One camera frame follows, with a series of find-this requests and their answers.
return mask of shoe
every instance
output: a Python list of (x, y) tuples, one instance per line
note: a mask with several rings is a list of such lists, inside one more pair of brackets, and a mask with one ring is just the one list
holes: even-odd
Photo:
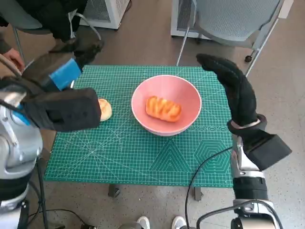
[(151, 226), (149, 224), (149, 220), (146, 216), (141, 216), (137, 221), (142, 228), (144, 229), (151, 229)]
[(179, 229), (183, 226), (186, 226), (186, 221), (183, 217), (181, 216), (176, 216), (173, 219), (173, 224), (172, 224), (172, 229)]

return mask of glazed pastry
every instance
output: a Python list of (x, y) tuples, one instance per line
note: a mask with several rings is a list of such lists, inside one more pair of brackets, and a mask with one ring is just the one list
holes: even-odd
[(151, 96), (146, 101), (146, 113), (167, 122), (177, 122), (181, 116), (181, 110), (179, 104), (157, 96)]
[(99, 99), (100, 109), (101, 109), (101, 122), (106, 121), (112, 115), (112, 108), (110, 103), (105, 99)]

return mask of cutting mat grid lines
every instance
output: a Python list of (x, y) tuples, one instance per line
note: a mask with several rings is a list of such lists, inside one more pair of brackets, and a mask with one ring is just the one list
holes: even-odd
[[(160, 74), (190, 81), (203, 101), (195, 123), (172, 137), (144, 130), (131, 110), (136, 87)], [(111, 103), (112, 117), (95, 129), (58, 133), (46, 180), (187, 186), (202, 161), (232, 145), (224, 89), (214, 73), (200, 67), (90, 65), (74, 85), (84, 87), (94, 88), (99, 98)], [(231, 187), (229, 157), (226, 152), (207, 162), (194, 185)]]

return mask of bun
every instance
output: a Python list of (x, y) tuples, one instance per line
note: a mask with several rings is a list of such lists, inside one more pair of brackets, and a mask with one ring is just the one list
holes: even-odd
[(179, 104), (157, 96), (151, 96), (146, 101), (146, 113), (167, 122), (177, 122), (180, 119), (181, 111)]

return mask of chair wheel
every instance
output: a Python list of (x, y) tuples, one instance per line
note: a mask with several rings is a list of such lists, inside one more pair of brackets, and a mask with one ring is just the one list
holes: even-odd
[(252, 61), (252, 56), (246, 56), (244, 61), (247, 62), (247, 63), (250, 63)]

